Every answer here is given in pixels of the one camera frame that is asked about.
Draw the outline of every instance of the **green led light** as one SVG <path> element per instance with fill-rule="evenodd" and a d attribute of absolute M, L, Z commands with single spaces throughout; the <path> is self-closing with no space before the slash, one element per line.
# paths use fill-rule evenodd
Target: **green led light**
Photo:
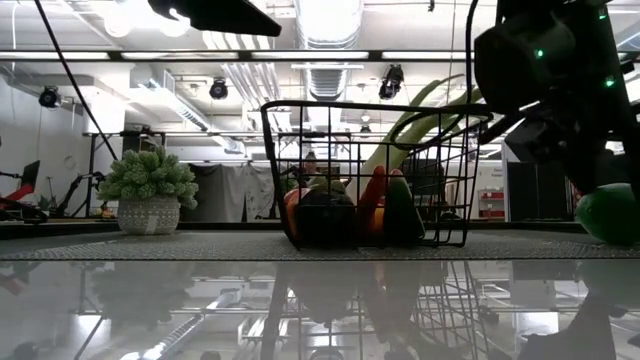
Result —
<path fill-rule="evenodd" d="M 604 86 L 606 87 L 612 87 L 613 84 L 615 84 L 616 81 L 613 79 L 613 77 L 609 76 L 605 81 L 604 81 Z"/>

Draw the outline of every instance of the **glass table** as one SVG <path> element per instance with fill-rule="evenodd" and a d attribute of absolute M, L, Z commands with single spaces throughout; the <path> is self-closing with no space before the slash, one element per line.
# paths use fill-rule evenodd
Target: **glass table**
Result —
<path fill-rule="evenodd" d="M 0 359 L 640 359 L 640 261 L 1 262 Z"/>

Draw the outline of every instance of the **white woven pot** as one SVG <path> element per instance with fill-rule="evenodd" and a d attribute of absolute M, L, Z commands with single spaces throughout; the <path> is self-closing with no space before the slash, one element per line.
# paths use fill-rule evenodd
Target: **white woven pot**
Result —
<path fill-rule="evenodd" d="M 166 235 L 178 227 L 177 197 L 154 196 L 145 200 L 123 200 L 118 204 L 118 225 L 132 235 Z"/>

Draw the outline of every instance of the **gray mat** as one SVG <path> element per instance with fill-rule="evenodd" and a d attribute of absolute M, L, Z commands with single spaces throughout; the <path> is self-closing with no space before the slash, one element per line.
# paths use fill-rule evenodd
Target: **gray mat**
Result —
<path fill-rule="evenodd" d="M 279 231 L 181 232 L 161 237 L 121 233 L 0 242 L 0 260 L 470 260 L 640 258 L 582 234 L 474 231 L 464 248 L 297 251 Z"/>

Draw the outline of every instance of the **eggplant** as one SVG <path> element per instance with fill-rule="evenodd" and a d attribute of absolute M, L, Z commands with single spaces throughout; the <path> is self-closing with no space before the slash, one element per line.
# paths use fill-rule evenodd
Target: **eggplant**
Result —
<path fill-rule="evenodd" d="M 302 242 L 331 248 L 355 240 L 356 207 L 344 191 L 332 184 L 314 188 L 300 199 L 296 229 Z"/>

